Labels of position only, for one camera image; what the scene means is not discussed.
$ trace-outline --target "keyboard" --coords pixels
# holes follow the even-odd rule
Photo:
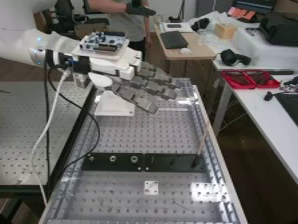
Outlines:
[[[180,49],[188,46],[187,41],[178,31],[160,33],[160,40],[166,49]]]
[[[298,126],[298,94],[275,94],[275,97]]]

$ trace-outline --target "red tray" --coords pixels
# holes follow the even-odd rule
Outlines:
[[[244,75],[255,83],[255,87],[260,89],[279,88],[280,83],[271,77],[271,75],[262,70],[244,70]]]
[[[243,71],[227,70],[220,72],[222,77],[232,89],[254,89],[254,81],[244,75]]]

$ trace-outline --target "mouse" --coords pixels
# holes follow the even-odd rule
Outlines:
[[[180,54],[191,54],[191,50],[190,50],[188,48],[182,48],[182,49],[179,50],[179,53],[180,53]]]

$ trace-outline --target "cardboard box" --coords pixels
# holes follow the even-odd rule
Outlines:
[[[107,31],[107,25],[105,23],[95,24],[79,24],[75,25],[75,35],[82,39],[86,35],[95,31]]]
[[[226,26],[223,24],[215,24],[215,35],[220,39],[232,39],[235,33],[235,27],[234,26]]]

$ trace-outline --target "metal tabletop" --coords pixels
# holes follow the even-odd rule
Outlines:
[[[41,82],[0,83],[0,186],[35,185],[29,158],[33,144],[45,126],[45,100]],[[82,105],[90,91],[65,82],[62,94]],[[49,90],[51,105],[54,92]],[[53,170],[79,110],[58,99],[50,126],[50,168]],[[34,156],[42,184],[46,184],[45,139]]]
[[[135,109],[132,117],[97,119],[101,141],[94,152],[196,153],[206,112],[188,80],[175,82],[182,87],[178,99],[155,99],[156,114]],[[86,118],[70,161],[90,149],[95,135]],[[199,173],[82,171],[81,160],[61,178],[39,223],[247,223],[212,132],[204,143]],[[143,193],[146,181],[158,183],[156,195]]]

